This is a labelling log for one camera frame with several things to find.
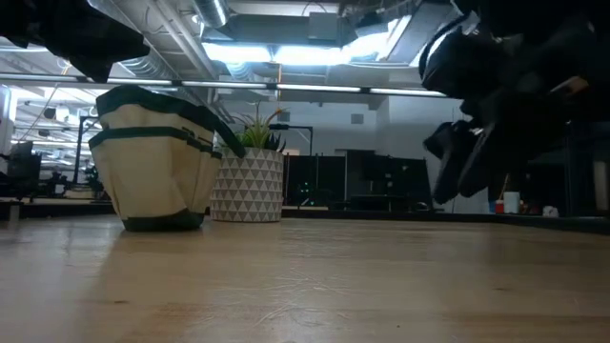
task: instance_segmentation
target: desk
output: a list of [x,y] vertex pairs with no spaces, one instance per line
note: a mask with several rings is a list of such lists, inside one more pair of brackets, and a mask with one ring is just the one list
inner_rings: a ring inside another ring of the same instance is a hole
[[6,342],[579,342],[610,336],[610,237],[283,219],[0,229]]

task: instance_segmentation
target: fluorescent light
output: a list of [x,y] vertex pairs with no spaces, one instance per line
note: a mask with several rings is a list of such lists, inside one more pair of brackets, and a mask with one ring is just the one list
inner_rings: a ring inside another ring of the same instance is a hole
[[[22,143],[25,142],[32,142],[34,145],[39,145],[39,146],[48,146],[48,147],[66,147],[66,148],[76,148],[78,145],[75,142],[55,142],[55,141],[21,141]],[[19,141],[16,140],[11,140],[10,141],[11,144],[17,144],[19,143]]]
[[[437,41],[432,45],[432,47],[430,48],[430,53],[428,53],[428,58],[430,58],[430,56],[432,56],[432,54],[435,52],[435,50],[438,49],[438,46],[440,45],[440,43],[442,43],[442,41],[445,39],[445,37],[447,37],[447,33],[441,35],[437,39]],[[413,61],[411,61],[411,63],[409,63],[410,67],[419,66],[419,59],[421,58],[421,55],[423,54],[423,50],[426,49],[426,45],[421,47],[421,49],[417,53],[416,57],[413,59]]]
[[41,161],[42,164],[63,164],[65,166],[71,166],[72,162],[66,160],[44,160]]
[[248,89],[248,90],[265,90],[267,85],[263,83],[250,82],[222,82],[222,81],[183,81],[183,86],[189,87],[214,87],[224,89]]
[[108,79],[108,84],[116,85],[140,85],[140,86],[171,86],[171,80],[149,80],[149,79],[132,79],[132,78],[117,78],[111,77]]
[[371,89],[371,94],[446,97],[446,95],[441,92],[427,90]]
[[398,20],[397,23],[395,23],[395,22],[388,23],[388,29],[390,27],[392,27],[392,30],[388,37],[385,47],[383,47],[383,49],[381,49],[379,51],[379,55],[377,56],[377,59],[376,59],[377,61],[388,58],[390,53],[392,53],[392,50],[394,50],[394,47],[397,45],[398,39],[400,39],[400,37],[402,36],[402,33],[404,33],[404,31],[407,30],[407,25],[409,25],[410,21],[411,21],[411,15],[405,15],[402,18],[400,18],[400,20]]
[[324,86],[324,85],[283,85],[277,84],[279,90],[286,91],[336,91],[360,92],[360,87]]
[[350,56],[340,48],[284,46],[274,61],[287,66],[335,66],[350,62]]
[[76,76],[0,72],[0,79],[18,81],[78,82]]
[[267,48],[260,46],[236,46],[203,43],[208,57],[225,63],[269,62],[271,55]]

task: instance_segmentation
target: green trim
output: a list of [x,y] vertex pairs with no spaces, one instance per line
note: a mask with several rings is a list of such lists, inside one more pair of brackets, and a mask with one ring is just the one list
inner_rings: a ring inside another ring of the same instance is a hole
[[214,131],[218,121],[218,117],[205,106],[196,106],[186,100],[132,85],[115,87],[98,96],[95,103],[100,117],[124,105],[139,105],[150,111],[175,113],[208,131]]
[[227,126],[224,122],[218,120],[218,125],[216,126],[216,130],[218,134],[222,137],[222,140],[225,141],[225,144],[231,149],[231,151],[239,158],[244,158],[246,155],[246,149],[241,144],[239,139],[235,137],[235,134],[231,131],[231,128]]
[[200,215],[187,209],[169,215],[123,220],[123,226],[128,232],[184,232],[197,230],[202,223],[203,218]]
[[172,127],[150,127],[150,128],[123,128],[104,130],[89,140],[89,148],[95,149],[107,139],[125,139],[141,137],[173,137],[184,140],[188,145],[200,151],[212,153],[212,146],[202,144],[199,140],[192,138],[188,132]]

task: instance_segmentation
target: green leaves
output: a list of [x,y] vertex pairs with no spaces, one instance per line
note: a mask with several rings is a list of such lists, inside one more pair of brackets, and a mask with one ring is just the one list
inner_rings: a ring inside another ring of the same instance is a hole
[[241,144],[245,148],[259,148],[266,150],[278,151],[281,140],[281,134],[278,137],[269,130],[269,124],[271,121],[282,113],[284,110],[277,109],[272,115],[264,118],[260,115],[258,109],[260,102],[256,104],[256,113],[254,116],[240,113],[241,117],[233,117],[246,126],[246,130],[243,133],[238,133],[235,136],[241,141]]

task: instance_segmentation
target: ceiling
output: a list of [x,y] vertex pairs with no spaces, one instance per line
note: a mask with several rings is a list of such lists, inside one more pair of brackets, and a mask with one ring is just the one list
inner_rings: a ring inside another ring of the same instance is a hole
[[[147,43],[152,47],[155,63],[164,68],[163,78],[181,79],[232,79],[233,76],[227,69],[225,63],[212,61],[201,47],[201,26],[193,8],[193,0],[89,0],[97,7],[102,7],[106,14],[142,32]],[[437,1],[422,3],[421,0],[406,1],[373,1],[373,0],[325,0],[322,3],[303,2],[295,0],[228,0],[227,3],[232,13],[246,16],[292,16],[307,17],[311,13],[337,13],[335,17],[361,17],[362,13],[372,10],[384,9],[382,20],[390,20],[393,17],[408,15],[409,23],[416,26],[406,27],[404,31],[396,34],[397,41],[393,44],[394,49],[389,51],[385,61],[365,60],[354,63],[346,63],[332,66],[291,66],[255,62],[249,63],[248,68],[256,79],[282,82],[314,84],[314,85],[353,85],[353,86],[376,86],[389,88],[418,87],[419,77],[417,68],[410,66],[413,62],[414,52],[417,53],[425,44],[426,37],[433,34],[439,26],[447,21],[451,12],[448,4],[440,5],[440,8],[430,9],[427,6],[436,6]],[[178,19],[181,25],[176,25],[173,19]],[[277,23],[271,21],[269,26]],[[211,28],[204,29],[214,33]],[[0,38],[0,71],[1,72],[23,72],[60,74],[64,71],[68,75],[80,75],[75,68],[67,68],[66,61],[53,56],[40,48],[30,50],[19,50],[11,43]],[[111,76],[113,77],[142,77],[136,75],[124,65],[116,64]],[[100,89],[82,88],[59,88],[53,92],[53,85],[42,85],[36,83],[10,82],[13,95],[18,96],[18,110],[15,121],[15,132],[13,140],[34,140],[41,142],[35,145],[38,151],[49,155],[48,165],[69,166],[65,163],[73,163],[73,144],[77,140],[77,125],[74,123],[61,123],[53,119],[41,118],[34,126],[36,118],[40,116],[41,110],[49,102],[49,107],[68,109],[71,114],[87,115],[95,114],[95,97],[103,93]],[[192,101],[204,101],[208,99],[206,92],[184,90],[176,93],[176,96],[187,96]],[[231,104],[232,102],[244,102],[254,100],[276,101],[275,92],[264,91],[219,91],[215,98],[215,104]],[[308,103],[353,103],[368,104],[370,110],[376,110],[383,101],[382,96],[323,93],[310,91],[283,91],[281,101],[286,102],[308,102]],[[94,120],[87,121],[85,126],[91,129],[83,137],[83,141],[98,130],[93,125]],[[53,142],[67,143],[65,147],[53,145]],[[61,157],[56,157],[59,148],[66,150]],[[89,159],[89,152],[84,150],[83,161]]]

